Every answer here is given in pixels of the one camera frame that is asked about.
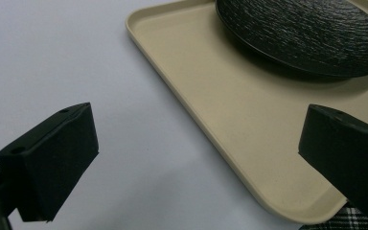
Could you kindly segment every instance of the plaid fabric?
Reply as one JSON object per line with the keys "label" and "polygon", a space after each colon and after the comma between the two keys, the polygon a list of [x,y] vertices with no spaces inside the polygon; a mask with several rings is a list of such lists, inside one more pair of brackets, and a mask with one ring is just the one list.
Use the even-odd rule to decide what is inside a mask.
{"label": "plaid fabric", "polygon": [[368,218],[352,204],[346,204],[330,220],[314,225],[304,225],[300,230],[354,229],[368,230]]}

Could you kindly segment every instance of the beige tray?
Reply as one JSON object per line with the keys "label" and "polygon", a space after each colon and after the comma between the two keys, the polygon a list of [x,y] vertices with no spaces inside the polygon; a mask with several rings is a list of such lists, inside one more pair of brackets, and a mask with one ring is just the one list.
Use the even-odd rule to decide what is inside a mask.
{"label": "beige tray", "polygon": [[[355,1],[368,12],[368,2]],[[368,77],[301,80],[236,45],[213,0],[134,12],[127,29],[249,191],[269,211],[302,223],[331,218],[346,198],[298,154],[309,104],[368,123]]]}

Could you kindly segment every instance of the textured plate surface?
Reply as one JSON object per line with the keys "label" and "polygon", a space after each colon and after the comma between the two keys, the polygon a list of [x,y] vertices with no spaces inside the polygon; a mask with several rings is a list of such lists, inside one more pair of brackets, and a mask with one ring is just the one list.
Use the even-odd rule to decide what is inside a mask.
{"label": "textured plate surface", "polygon": [[220,19],[252,50],[314,75],[368,75],[368,14],[345,0],[217,0]]}
{"label": "textured plate surface", "polygon": [[[368,12],[368,3],[356,1]],[[213,0],[136,11],[128,31],[249,191],[302,223],[331,218],[346,198],[299,154],[309,104],[368,122],[368,77],[312,79],[239,46]]]}

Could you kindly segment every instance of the white table surface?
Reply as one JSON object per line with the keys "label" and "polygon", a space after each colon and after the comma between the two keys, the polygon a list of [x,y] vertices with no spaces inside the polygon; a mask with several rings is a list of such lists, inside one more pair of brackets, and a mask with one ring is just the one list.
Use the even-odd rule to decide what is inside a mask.
{"label": "white table surface", "polygon": [[100,154],[53,222],[13,229],[267,229],[245,189],[127,35],[168,0],[0,1],[0,149],[58,110],[91,102]]}

